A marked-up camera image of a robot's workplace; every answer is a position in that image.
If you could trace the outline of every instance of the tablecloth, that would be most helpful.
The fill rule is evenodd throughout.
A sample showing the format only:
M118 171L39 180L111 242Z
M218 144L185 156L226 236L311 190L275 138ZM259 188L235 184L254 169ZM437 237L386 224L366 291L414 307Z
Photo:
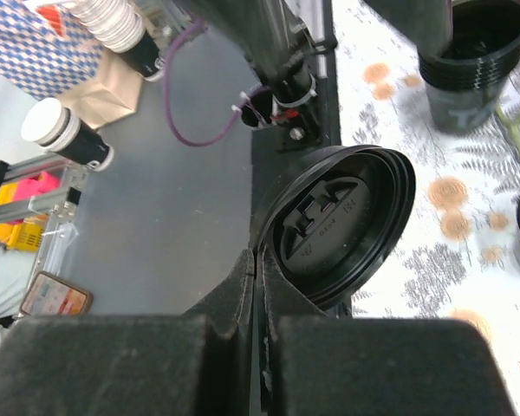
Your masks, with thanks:
M520 164L494 119L462 137L432 126L415 48L358 0L334 1L341 139L402 151L417 175L396 250L352 297L355 317L450 317L489 342L520 414ZM520 65L501 99L520 109Z

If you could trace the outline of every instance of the metal bar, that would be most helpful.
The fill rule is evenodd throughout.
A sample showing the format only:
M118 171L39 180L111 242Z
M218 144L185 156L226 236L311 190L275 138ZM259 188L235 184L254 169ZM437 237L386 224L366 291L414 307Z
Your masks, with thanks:
M16 182L21 179L30 178L44 171L62 169L69 160L54 153L48 153L37 158L25 160L10 166L3 180L5 184Z
M35 195L23 201L0 205L0 224L24 219L36 214L48 214L57 205L64 205L66 202L77 204L80 195L80 191L66 186L43 195Z

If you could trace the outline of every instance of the checkered fabric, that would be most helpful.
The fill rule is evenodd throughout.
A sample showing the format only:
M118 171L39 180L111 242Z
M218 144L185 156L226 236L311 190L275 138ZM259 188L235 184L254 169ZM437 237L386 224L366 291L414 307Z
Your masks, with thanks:
M66 10L60 38L22 0L0 0L0 74L38 100L96 76L101 44Z

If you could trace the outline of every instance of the cup lid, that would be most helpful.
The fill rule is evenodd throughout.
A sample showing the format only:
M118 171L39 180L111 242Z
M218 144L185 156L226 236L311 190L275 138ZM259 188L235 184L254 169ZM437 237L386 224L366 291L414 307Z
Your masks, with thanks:
M61 132L67 116L67 111L59 100L45 98L37 102L25 116L21 137L26 141L45 145Z
M364 285L397 244L415 175L399 152L331 146L284 172L264 196L251 247L270 249L285 278L320 309Z

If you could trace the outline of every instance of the purple cable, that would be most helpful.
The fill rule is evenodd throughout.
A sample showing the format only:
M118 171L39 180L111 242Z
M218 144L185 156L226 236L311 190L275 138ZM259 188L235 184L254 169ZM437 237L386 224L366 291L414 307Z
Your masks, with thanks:
M221 131L220 134L218 134L216 137L214 137L211 140L205 141L205 142L196 142L196 141L190 141L188 140L181 132L177 129L175 126L175 121L173 120L173 114L172 114L172 103L170 99L170 75L171 75L171 69L173 64L173 58L177 54L177 52L186 44L186 42L192 37L197 35L201 30L205 30L205 22L202 19L196 19L194 23L189 26L187 29L183 31L176 39L173 41L173 43L170 45L169 49L167 50L166 54L166 65L164 68L164 102L166 105L166 120L168 126L172 129L173 135L177 140L179 140L181 143L183 143L186 146L190 147L206 147L213 145L214 143L217 143L220 141L226 134L229 132L231 126L237 121L237 119L240 116L240 113L238 111L233 111L233 115L231 116L229 122L224 127L224 129ZM250 95L254 96L255 94L258 94L262 91L265 91L267 88L260 86L258 88L255 88ZM251 105L250 100L241 100L237 107L239 109L243 109L244 106L249 105L250 108L252 108L252 111L257 113L256 109Z

